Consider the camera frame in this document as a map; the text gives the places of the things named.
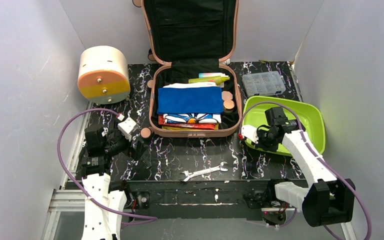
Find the green plastic tray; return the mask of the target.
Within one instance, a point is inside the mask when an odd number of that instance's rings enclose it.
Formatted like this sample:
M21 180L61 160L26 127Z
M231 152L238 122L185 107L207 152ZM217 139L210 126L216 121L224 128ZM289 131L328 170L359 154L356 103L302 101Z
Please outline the green plastic tray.
M252 96L248 98L244 105L243 111L246 112L248 109L250 111L243 117L242 125L251 125L255 128L267 125L265 111L276 107L275 104L269 102L275 102L291 109L298 116L315 149L320 154L325 151L326 131L324 120L319 109L309 103L270 96Z

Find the white printed garment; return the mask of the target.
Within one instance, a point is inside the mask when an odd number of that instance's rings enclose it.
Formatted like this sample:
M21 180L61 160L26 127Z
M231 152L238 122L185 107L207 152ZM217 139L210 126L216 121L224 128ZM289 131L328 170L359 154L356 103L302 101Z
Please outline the white printed garment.
M161 88L200 88L200 87L219 87L214 82L198 83L173 83ZM164 122L169 124L220 124L222 122L221 113L183 113L183 114L158 114L164 117Z

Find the blue cloth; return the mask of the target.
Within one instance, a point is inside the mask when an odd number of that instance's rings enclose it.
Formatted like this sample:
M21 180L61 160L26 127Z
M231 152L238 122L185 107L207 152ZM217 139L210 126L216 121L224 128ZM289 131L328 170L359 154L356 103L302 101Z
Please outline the blue cloth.
M220 114L224 110L218 86L163 87L158 90L157 105L158 114Z

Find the pink hard-shell suitcase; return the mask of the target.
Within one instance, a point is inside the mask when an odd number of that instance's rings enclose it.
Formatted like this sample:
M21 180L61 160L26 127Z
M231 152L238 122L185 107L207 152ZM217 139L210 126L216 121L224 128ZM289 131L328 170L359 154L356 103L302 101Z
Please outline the pink hard-shell suitcase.
M226 64L236 47L237 0L143 0L152 54L160 64L150 81L150 129L161 137L218 138L233 134L241 122L242 99L235 72ZM229 77L223 90L232 94L234 109L221 113L218 129L165 129L159 123L158 91L185 84L200 73Z

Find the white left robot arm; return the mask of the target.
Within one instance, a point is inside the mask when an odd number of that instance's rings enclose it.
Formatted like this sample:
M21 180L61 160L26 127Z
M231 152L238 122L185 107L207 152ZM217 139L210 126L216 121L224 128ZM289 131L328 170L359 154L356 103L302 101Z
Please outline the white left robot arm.
M111 183L113 157L124 153L140 159L143 144L132 145L137 123L128 119L110 130L92 125L85 129L85 146L78 156L81 164L81 183L86 195L84 200L83 240L119 240L124 208L135 213L138 198L126 181Z

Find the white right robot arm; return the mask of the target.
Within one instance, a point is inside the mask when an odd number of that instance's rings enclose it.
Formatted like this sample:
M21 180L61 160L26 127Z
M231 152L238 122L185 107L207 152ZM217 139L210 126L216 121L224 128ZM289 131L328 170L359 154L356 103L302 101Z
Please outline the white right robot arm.
M300 187L291 180L271 180L265 200L288 203L303 213L311 227L347 223L354 213L355 189L350 179L341 181L325 165L305 131L296 119L288 119L280 106L265 111L266 125L256 130L257 146L276 151L283 145L305 176L308 187Z

